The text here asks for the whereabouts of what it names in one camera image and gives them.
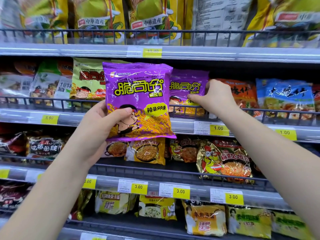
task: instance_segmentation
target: person's left hand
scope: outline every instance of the person's left hand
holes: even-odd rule
[[[88,167],[94,165],[106,149],[106,138],[119,121],[132,113],[132,108],[117,109],[108,114],[106,101],[94,105],[83,117],[61,153],[82,160]]]

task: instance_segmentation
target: purple noodle package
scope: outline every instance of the purple noodle package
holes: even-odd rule
[[[109,141],[177,138],[169,118],[172,67],[166,64],[103,62],[108,113],[132,108],[130,117],[111,129]]]
[[[169,112],[183,113],[189,116],[202,116],[205,110],[192,107],[180,107],[179,105],[196,105],[199,104],[190,101],[188,94],[205,95],[206,83],[209,80],[209,72],[196,70],[178,70],[173,69],[170,78],[170,106]]]

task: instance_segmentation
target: hand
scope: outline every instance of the hand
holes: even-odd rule
[[[106,101],[94,105],[83,117],[61,154],[85,162],[88,169],[94,165],[106,149],[106,138],[111,128],[132,113],[132,108],[117,109],[107,115]]]
[[[207,83],[206,88],[209,89],[206,95],[188,94],[188,99],[220,118],[230,110],[239,109],[228,84],[212,79]]]

